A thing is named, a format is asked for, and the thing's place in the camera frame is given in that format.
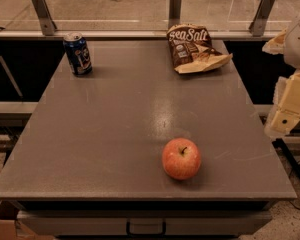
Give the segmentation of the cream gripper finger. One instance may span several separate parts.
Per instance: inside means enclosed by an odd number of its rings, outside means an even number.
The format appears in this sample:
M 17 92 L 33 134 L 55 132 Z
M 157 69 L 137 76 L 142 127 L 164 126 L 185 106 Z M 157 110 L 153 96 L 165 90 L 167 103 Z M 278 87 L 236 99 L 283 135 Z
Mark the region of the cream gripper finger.
M 289 78 L 278 78 L 264 131 L 269 137 L 282 137 L 289 134 L 299 121 L 300 70 L 296 70 Z
M 282 54 L 284 52 L 286 32 L 287 30 L 283 29 L 278 35 L 267 41 L 262 47 L 262 51 L 272 55 Z

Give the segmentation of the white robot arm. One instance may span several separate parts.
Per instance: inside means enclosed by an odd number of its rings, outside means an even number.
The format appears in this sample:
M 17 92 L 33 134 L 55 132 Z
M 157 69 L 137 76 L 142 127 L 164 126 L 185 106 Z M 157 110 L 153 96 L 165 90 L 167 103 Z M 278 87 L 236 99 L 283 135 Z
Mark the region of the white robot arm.
M 268 136 L 284 136 L 300 122 L 300 13 L 286 29 L 270 39 L 262 51 L 272 55 L 282 54 L 284 62 L 295 68 L 290 77 L 278 78 L 273 106 L 265 123 Z

